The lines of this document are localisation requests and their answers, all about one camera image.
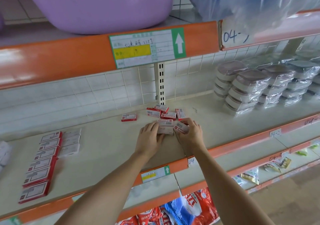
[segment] forearm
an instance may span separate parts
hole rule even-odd
[[[137,175],[147,161],[148,158],[144,155],[134,153],[125,163],[87,191],[56,224],[114,225]]]
[[[224,225],[274,225],[260,206],[204,149],[194,155],[206,179],[212,200]]]

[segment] brown floor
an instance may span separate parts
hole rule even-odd
[[[320,165],[251,196],[276,225],[320,225]]]

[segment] white arrow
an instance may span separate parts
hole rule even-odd
[[[183,53],[182,50],[182,43],[184,43],[184,41],[182,40],[180,34],[178,33],[177,39],[176,39],[176,43],[178,45],[178,53]]]

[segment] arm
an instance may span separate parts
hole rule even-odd
[[[158,151],[164,134],[157,137],[158,123],[141,128],[135,152],[74,203],[56,225],[114,225],[142,167]]]
[[[274,225],[261,207],[211,157],[203,142],[201,126],[190,118],[182,122],[189,125],[190,130],[188,134],[177,133],[178,138],[196,157],[222,223]]]

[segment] person's left hand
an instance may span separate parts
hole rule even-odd
[[[157,121],[146,124],[140,129],[135,153],[144,155],[148,160],[159,150],[164,134],[157,135]]]

